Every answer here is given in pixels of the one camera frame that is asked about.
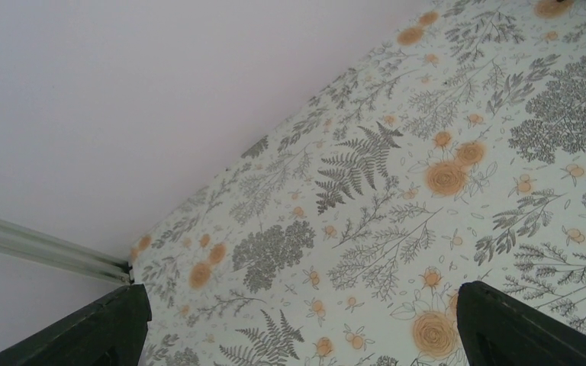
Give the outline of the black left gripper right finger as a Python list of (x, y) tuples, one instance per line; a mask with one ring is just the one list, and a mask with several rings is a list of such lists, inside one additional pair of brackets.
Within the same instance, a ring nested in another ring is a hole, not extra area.
[(482, 281), (460, 286), (456, 315), (470, 365), (586, 365), (586, 335)]

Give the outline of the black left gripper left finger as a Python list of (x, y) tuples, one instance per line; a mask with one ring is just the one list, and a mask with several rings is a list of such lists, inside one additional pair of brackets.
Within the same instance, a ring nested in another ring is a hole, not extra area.
[(0, 365), (138, 365), (152, 319), (142, 284), (118, 289), (0, 352)]

